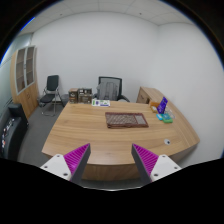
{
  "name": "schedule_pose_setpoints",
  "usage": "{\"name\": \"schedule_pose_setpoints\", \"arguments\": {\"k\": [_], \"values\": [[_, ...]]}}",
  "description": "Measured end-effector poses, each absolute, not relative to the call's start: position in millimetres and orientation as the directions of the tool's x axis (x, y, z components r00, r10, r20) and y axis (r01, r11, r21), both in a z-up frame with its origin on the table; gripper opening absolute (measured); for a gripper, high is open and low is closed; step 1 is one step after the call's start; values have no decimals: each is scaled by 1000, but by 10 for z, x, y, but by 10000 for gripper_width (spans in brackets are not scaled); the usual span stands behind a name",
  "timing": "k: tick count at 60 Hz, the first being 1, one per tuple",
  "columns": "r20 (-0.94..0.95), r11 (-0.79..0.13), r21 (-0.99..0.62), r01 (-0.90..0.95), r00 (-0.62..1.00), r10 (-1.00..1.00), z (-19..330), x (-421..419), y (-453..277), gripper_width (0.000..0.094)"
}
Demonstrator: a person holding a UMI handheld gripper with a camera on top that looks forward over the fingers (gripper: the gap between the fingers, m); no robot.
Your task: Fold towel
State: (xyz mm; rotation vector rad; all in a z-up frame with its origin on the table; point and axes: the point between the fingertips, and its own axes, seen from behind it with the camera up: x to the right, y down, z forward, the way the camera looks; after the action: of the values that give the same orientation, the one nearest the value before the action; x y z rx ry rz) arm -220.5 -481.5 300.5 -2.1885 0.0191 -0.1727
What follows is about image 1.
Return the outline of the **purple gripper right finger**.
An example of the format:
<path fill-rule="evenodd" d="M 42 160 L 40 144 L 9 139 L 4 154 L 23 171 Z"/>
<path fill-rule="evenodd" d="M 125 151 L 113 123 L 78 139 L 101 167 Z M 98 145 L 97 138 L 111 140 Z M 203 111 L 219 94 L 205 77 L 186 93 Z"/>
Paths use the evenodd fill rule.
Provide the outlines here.
<path fill-rule="evenodd" d="M 167 155 L 157 155 L 137 144 L 132 145 L 131 154 L 144 185 L 168 176 L 181 167 Z"/>

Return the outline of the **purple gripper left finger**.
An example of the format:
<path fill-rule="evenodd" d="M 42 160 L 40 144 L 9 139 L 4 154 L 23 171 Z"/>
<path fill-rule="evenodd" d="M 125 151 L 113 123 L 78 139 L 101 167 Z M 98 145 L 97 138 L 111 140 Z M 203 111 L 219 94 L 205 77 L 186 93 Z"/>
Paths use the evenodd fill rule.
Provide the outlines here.
<path fill-rule="evenodd" d="M 90 144 L 85 144 L 65 155 L 54 155 L 41 166 L 41 169 L 72 183 L 79 184 L 90 154 Z"/>

